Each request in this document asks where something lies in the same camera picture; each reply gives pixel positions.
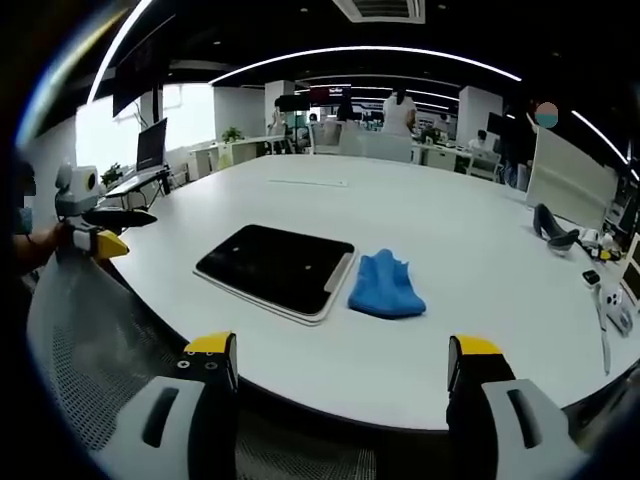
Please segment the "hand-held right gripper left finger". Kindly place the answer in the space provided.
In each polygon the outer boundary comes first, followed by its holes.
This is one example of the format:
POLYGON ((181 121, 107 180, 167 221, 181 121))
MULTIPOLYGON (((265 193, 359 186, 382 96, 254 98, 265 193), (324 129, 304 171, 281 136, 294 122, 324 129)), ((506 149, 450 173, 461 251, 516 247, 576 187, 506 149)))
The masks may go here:
POLYGON ((100 458, 233 458, 237 341, 231 331, 187 344, 171 376, 157 376, 116 416, 100 458))

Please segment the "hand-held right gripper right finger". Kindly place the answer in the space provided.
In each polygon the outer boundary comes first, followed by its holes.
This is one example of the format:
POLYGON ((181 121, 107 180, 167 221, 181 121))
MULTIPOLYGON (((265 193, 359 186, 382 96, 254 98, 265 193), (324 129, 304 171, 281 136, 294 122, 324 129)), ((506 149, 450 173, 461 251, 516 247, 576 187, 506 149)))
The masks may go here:
POLYGON ((564 412, 532 381, 516 378, 492 342, 449 338, 447 391, 456 470, 577 470, 586 461, 564 412))

